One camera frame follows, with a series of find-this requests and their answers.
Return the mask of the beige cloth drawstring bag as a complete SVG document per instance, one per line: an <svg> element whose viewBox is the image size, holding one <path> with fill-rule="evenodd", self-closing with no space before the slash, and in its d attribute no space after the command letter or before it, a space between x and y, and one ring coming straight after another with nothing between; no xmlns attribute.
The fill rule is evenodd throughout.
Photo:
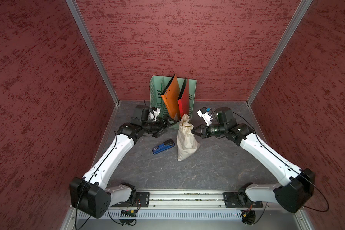
<svg viewBox="0 0 345 230"><path fill-rule="evenodd" d="M178 135L177 135L177 147L179 162L189 158L191 155L197 152L200 144L197 142L194 134L191 132L194 126L190 123L190 116L184 114L179 123Z"/></svg>

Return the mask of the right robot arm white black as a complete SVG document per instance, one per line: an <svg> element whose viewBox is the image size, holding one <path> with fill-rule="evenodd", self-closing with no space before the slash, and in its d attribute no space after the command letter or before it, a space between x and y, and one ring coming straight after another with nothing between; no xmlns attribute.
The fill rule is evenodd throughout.
<svg viewBox="0 0 345 230"><path fill-rule="evenodd" d="M254 202L279 204L284 210L296 213L313 196L315 173L301 169L277 153L260 139L254 127L237 123L236 113L228 107L213 111L203 107L197 114L205 123L192 130L203 139L224 137L254 156L277 179L276 184L248 183L239 189L237 200L243 207Z"/></svg>

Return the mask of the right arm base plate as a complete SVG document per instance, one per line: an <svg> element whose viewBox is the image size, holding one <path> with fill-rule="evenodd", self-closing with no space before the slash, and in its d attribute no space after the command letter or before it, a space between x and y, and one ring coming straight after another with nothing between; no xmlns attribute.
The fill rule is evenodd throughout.
<svg viewBox="0 0 345 230"><path fill-rule="evenodd" d="M223 193L225 207L227 208L263 208L261 201L251 201L245 193L226 192Z"/></svg>

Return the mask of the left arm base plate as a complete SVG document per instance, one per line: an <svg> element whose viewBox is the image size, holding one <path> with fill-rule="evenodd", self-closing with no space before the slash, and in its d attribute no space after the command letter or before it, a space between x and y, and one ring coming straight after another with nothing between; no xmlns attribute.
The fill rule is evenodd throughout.
<svg viewBox="0 0 345 230"><path fill-rule="evenodd" d="M125 202L117 203L112 208L147 208L149 206L150 192L136 192Z"/></svg>

